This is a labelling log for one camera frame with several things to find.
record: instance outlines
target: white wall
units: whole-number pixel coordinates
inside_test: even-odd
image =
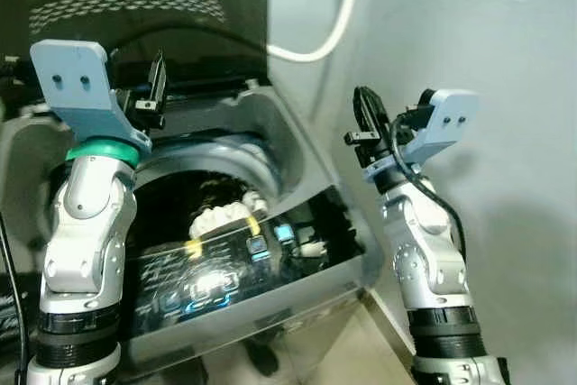
[[[507,355],[514,383],[577,377],[576,8],[576,0],[371,0],[355,70],[391,113],[426,87],[482,94],[464,140],[426,173],[462,215],[485,342]],[[339,123],[341,133],[353,126],[349,103]],[[350,151],[338,141],[333,149],[370,206],[376,195],[353,179]],[[378,289],[406,323],[391,272]]]

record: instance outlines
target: white hose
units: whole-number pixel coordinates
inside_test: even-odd
[[[334,47],[336,47],[336,45],[343,37],[346,26],[349,23],[349,19],[351,18],[353,7],[354,0],[343,0],[341,2],[341,8],[339,10],[336,21],[334,22],[333,30],[323,45],[321,45],[315,51],[311,51],[310,53],[296,53],[294,51],[282,49],[276,45],[268,44],[267,52],[276,58],[298,63],[316,62],[317,60],[325,58],[331,53],[331,51],[334,50]]]

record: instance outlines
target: black cable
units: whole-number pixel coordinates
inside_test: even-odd
[[[20,368],[15,373],[14,383],[19,385],[26,383],[26,369],[28,368],[28,330],[24,318],[20,290],[16,282],[16,269],[14,267],[12,254],[10,253],[10,245],[8,245],[2,213],[0,213],[0,243],[2,244],[2,257],[4,258],[6,272],[10,280],[10,286],[12,287],[12,296],[18,317],[18,330],[20,332]]]
[[[398,128],[400,125],[402,125],[403,121],[405,121],[406,118],[407,114],[399,115],[397,119],[393,121],[390,127],[390,148],[393,152],[393,158],[395,159],[395,162],[397,163],[398,167],[403,172],[403,175],[405,175],[405,178],[407,178],[407,180],[411,184],[413,184],[413,186],[415,186],[415,188],[418,189],[421,193],[423,193],[425,196],[427,196],[435,203],[437,203],[454,220],[454,223],[457,228],[457,233],[459,234],[460,252],[463,257],[463,260],[467,262],[465,231],[463,229],[463,223],[461,222],[459,214],[457,214],[457,211],[455,211],[451,205],[449,205],[446,201],[440,198],[434,191],[429,189],[423,182],[421,182],[420,176],[417,175],[407,165],[407,163],[403,159],[403,156],[400,153],[400,150],[398,149],[398,140],[397,140]]]
[[[234,32],[229,32],[229,31],[226,31],[225,29],[219,29],[219,28],[206,26],[206,25],[199,24],[199,23],[187,22],[187,21],[168,21],[168,22],[162,22],[162,23],[156,23],[156,24],[144,26],[135,32],[132,32],[132,33],[129,33],[129,34],[123,36],[122,38],[114,41],[111,44],[107,44],[106,52],[109,55],[111,55],[111,57],[112,57],[121,48],[123,48],[124,46],[126,46],[126,45],[128,45],[134,41],[138,41],[143,36],[149,35],[151,33],[163,32],[163,31],[169,31],[169,30],[175,30],[175,29],[189,29],[189,30],[201,31],[204,33],[209,33],[209,34],[213,34],[216,36],[220,36],[220,37],[225,38],[229,41],[237,42],[237,43],[242,44],[242,45],[244,45],[250,49],[258,51],[260,53],[266,53],[267,52],[266,47],[264,45],[259,44],[258,42],[251,41],[247,38],[244,38],[243,36],[240,36]]]

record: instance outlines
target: washing machine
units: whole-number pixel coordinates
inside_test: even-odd
[[[98,41],[121,107],[153,141],[136,170],[120,378],[271,329],[295,370],[312,371],[383,256],[291,96],[269,79],[267,0],[0,0],[0,10],[10,11],[0,51],[17,66],[0,83],[0,200],[23,268],[41,269],[48,204],[73,144],[42,103],[28,48]],[[159,51],[166,98],[160,117],[143,119],[131,101],[151,92]],[[24,169],[38,160],[41,170]]]

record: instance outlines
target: gray wall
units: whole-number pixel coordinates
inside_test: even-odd
[[[280,12],[284,1],[304,3]],[[273,62],[273,73],[331,144],[376,231],[378,197],[341,143],[354,127],[353,85],[372,86],[391,113],[426,87],[481,93],[463,141],[426,173],[465,223],[470,287],[490,351],[507,355],[514,383],[574,383],[576,0],[360,1],[331,59]],[[271,2],[271,38],[305,50],[330,30],[338,0]],[[377,290],[406,326],[390,267]]]

